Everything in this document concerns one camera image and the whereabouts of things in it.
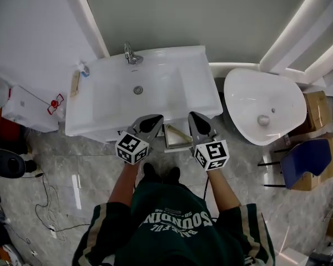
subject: white sink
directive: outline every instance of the white sink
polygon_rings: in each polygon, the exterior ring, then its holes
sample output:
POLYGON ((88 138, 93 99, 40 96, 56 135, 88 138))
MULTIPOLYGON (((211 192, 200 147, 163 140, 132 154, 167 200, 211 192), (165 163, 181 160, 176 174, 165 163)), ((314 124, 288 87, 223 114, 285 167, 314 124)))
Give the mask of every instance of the white sink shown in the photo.
POLYGON ((236 128, 259 146, 284 136, 306 119, 300 88, 284 76, 234 69, 225 79, 224 98, 236 128), (259 124, 259 116, 268 119, 266 126, 259 124))
POLYGON ((78 95, 67 102, 65 133, 115 140, 117 130, 147 114, 164 115, 164 123, 186 120, 190 111, 213 117, 222 106, 204 46, 135 52, 143 62, 127 63, 124 54, 87 64, 90 76, 80 77, 78 95), (134 89, 142 87, 141 94, 134 89))

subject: marble floor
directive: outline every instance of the marble floor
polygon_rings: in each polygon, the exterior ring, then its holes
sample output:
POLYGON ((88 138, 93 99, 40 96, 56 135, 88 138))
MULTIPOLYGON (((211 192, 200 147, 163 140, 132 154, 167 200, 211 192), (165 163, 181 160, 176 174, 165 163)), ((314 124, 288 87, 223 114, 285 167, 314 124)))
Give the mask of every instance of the marble floor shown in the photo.
MULTIPOLYGON (((257 167, 271 148, 240 142, 224 128, 222 117, 215 118, 222 138, 228 142, 230 160, 222 172, 241 203, 255 202, 261 208, 276 252, 291 247, 309 254, 324 240, 328 220, 323 222, 333 202, 333 178, 311 192, 264 187, 264 183, 283 184, 279 170, 257 167)), ((101 144, 83 137, 68 137, 64 128, 57 132, 28 132, 32 156, 46 173, 52 203, 37 208, 45 224, 60 229, 89 223, 96 204, 106 202, 122 170, 123 161, 114 155, 114 143, 101 144)), ((164 154, 158 141, 147 161, 164 175, 173 166, 181 169, 180 182, 203 197, 206 173, 189 151, 164 154)), ((31 255, 35 250, 43 265, 70 265, 73 253, 87 226, 58 233, 53 238, 35 214, 35 205, 45 205, 46 194, 40 178, 0 178, 2 208, 15 232, 28 238, 30 245, 9 234, 23 258, 32 265, 40 263, 31 255)), ((206 203, 213 217, 218 211, 209 186, 206 203)))

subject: green t-shirt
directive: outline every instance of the green t-shirt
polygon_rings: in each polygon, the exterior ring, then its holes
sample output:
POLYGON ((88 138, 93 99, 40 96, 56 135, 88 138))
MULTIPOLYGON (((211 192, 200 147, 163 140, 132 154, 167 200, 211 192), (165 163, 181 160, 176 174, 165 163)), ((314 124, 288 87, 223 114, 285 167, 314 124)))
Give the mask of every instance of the green t-shirt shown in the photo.
POLYGON ((179 186, 142 183, 132 205, 96 206, 73 265, 275 265, 255 204, 221 212, 179 186))

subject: faucet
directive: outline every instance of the faucet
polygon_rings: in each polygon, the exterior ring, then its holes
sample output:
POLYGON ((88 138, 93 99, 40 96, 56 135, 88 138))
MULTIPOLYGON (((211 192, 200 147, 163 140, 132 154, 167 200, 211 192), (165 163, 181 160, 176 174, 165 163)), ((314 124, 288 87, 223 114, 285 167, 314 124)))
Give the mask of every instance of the faucet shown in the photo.
POLYGON ((124 44, 124 55, 126 56, 128 64, 139 64, 142 63, 143 57, 139 55, 135 55, 134 51, 131 48, 129 42, 124 44))

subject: sink drain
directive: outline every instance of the sink drain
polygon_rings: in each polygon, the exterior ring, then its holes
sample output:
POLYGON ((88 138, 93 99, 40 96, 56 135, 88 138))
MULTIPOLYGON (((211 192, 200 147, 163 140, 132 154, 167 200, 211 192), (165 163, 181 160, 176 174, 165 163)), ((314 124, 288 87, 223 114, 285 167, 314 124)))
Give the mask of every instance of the sink drain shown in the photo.
POLYGON ((141 86, 136 86, 136 87, 134 87, 133 92, 136 95, 140 95, 141 93, 143 93, 143 88, 141 86))

